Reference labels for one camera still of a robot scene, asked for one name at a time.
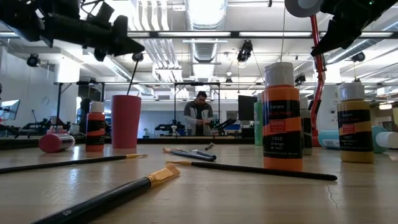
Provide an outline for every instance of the yellow paint bottle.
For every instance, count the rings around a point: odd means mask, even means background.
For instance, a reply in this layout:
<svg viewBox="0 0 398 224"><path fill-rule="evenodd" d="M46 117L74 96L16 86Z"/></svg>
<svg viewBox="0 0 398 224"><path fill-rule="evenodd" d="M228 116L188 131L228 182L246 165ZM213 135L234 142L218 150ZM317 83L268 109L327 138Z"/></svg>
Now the yellow paint bottle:
<svg viewBox="0 0 398 224"><path fill-rule="evenodd" d="M340 157L343 162L374 161L370 105L365 102L361 82L339 86L341 103L337 105Z"/></svg>

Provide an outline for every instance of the ceiling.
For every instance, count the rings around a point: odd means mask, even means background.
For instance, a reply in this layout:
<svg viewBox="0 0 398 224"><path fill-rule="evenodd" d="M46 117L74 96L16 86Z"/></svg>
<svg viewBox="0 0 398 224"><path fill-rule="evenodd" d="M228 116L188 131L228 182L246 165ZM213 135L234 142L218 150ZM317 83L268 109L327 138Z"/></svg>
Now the ceiling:
<svg viewBox="0 0 398 224"><path fill-rule="evenodd" d="M131 5L129 0L126 1L107 1L112 5L118 14L129 14L128 9ZM311 31L311 23L309 18L297 18L285 11L284 3L281 0L273 0L272 7L267 7L268 1L256 0L229 0L226 17L224 22L224 30L261 30L261 31ZM170 30L187 30L187 22L185 19L186 11L183 0L169 0L168 5L168 25ZM318 13L318 27L320 31L326 31L328 20L331 16L328 14ZM366 31L382 31L386 26L392 22L398 21L398 6L394 6L386 11L377 21L373 22ZM7 31L8 28L0 24L0 32ZM265 66L274 62L283 61L291 62L297 68L304 62L311 65L312 58L310 56L311 48L313 47L312 39L251 39L254 53L247 62L246 67L238 68L236 61L236 53L243 43L243 39L220 39L226 40L226 43L218 44L216 58L212 61L215 65L213 76L209 79L211 82L224 82L227 78L227 72L232 73L232 80L234 82L261 82L263 69ZM0 39L1 44L7 45L7 39ZM185 81L194 81L195 74L192 71L192 53L190 44L184 44L183 39L172 39L175 54L178 58L178 63L182 68L182 78ZM78 45L68 44L57 41L55 46L69 53L75 60L81 64L81 77L95 77L98 81L104 82L125 82L120 79L108 66L104 63L97 62L92 55L82 54L81 48ZM27 42L22 39L10 39L9 47L15 49L14 52L20 57L27 57L32 49L36 51L44 51L47 46L43 42ZM363 82L377 83L389 80L394 81L394 77L398 78L398 66L381 72L377 75L366 78L366 74L383 69L394 63L397 63L398 58L398 41L397 40L383 40L376 45L363 51L366 55L364 62L357 63L355 69L352 62L339 62L336 65L341 73L341 82L350 82L354 80L354 74L357 76L364 75ZM56 63L59 54L40 54L44 60L50 63ZM117 58L112 58L121 69L127 73L134 70L134 63L131 60L131 55L124 55ZM307 82L316 82L314 80L314 72L312 66L307 69L300 67L296 72L305 74ZM157 82L152 75L153 62L144 54L144 60L138 64L135 81L139 82ZM248 89L252 86L241 86L239 88ZM367 86L369 90L375 90L377 87ZM307 87L306 91L302 93L307 94L313 87Z"/></svg>

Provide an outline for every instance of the red cup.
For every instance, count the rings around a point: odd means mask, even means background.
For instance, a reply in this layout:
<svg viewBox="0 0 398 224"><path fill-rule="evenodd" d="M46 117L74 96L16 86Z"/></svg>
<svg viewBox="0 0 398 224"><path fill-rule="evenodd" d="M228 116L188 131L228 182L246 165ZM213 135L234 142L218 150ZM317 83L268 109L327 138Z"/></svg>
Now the red cup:
<svg viewBox="0 0 398 224"><path fill-rule="evenodd" d="M134 149L137 152L137 134L141 98L137 96L112 96L112 147Z"/></svg>

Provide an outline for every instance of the paintbrush handle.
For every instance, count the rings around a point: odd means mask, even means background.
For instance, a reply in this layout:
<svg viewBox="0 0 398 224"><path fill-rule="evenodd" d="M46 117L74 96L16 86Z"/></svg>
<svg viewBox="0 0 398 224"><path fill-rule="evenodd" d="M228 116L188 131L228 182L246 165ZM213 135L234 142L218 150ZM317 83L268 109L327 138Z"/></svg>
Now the paintbrush handle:
<svg viewBox="0 0 398 224"><path fill-rule="evenodd" d="M19 166L19 167L8 167L0 169L0 174L8 174L11 172L20 172L27 170L35 170L35 169L44 169L44 168L52 168L52 167L60 167L60 166L69 166L76 164L89 164L96 162L108 162L108 161L116 161L126 159L126 156L109 156L109 157L101 157L94 159L80 159L75 161L65 161L65 162L53 162L48 164L37 164L37 165L29 165L29 166Z"/></svg>
<svg viewBox="0 0 398 224"><path fill-rule="evenodd" d="M203 161L214 162L214 159L212 157L201 156L201 155L194 154L194 153L182 152L182 151L178 151L178 150L171 150L170 153L178 155L178 156L184 156L184 157L189 157L189 158L193 158L193 159L200 159Z"/></svg>
<svg viewBox="0 0 398 224"><path fill-rule="evenodd" d="M143 177L90 198L85 202L54 213L41 220L37 220L32 224L88 223L95 218L104 215L106 212L145 193L150 189L150 187L150 180L147 177Z"/></svg>
<svg viewBox="0 0 398 224"><path fill-rule="evenodd" d="M252 172L252 173L258 173L258 174L279 175L279 176L285 176L285 177L299 177L299 178L316 179L316 180L331 180L331 181L337 180L337 177L335 175L330 175L330 174L316 174L316 173L297 172L297 171L289 171L289 170L263 169L263 168L257 168L257 167L232 166L232 165L224 165L224 164L212 164L212 163L206 163L206 162L192 162L191 166L210 168L210 169L219 169L219 170Z"/></svg>
<svg viewBox="0 0 398 224"><path fill-rule="evenodd" d="M201 150L197 150L197 154L202 155L202 156L206 156L206 157L210 157L213 158L214 160L217 159L217 156L211 153L207 153L205 151L201 151Z"/></svg>

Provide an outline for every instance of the white bottle cap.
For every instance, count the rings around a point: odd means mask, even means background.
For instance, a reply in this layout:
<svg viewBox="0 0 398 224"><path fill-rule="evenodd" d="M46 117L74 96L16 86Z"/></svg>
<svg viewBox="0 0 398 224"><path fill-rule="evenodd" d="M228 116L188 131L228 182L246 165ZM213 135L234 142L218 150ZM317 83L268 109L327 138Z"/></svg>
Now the white bottle cap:
<svg viewBox="0 0 398 224"><path fill-rule="evenodd" d="M104 104L102 102L97 102L97 101L91 102L90 113L104 113Z"/></svg>
<svg viewBox="0 0 398 224"><path fill-rule="evenodd" d="M308 110L308 98L305 96L300 97L300 109Z"/></svg>
<svg viewBox="0 0 398 224"><path fill-rule="evenodd" d="M293 64L290 62L276 62L264 69L266 87L278 85L294 86Z"/></svg>
<svg viewBox="0 0 398 224"><path fill-rule="evenodd" d="M365 87L361 82L343 83L338 89L340 90L342 101L365 99Z"/></svg>
<svg viewBox="0 0 398 224"><path fill-rule="evenodd" d="M379 133L376 136L376 143L380 147L386 148L398 148L398 133L395 132L385 132Z"/></svg>

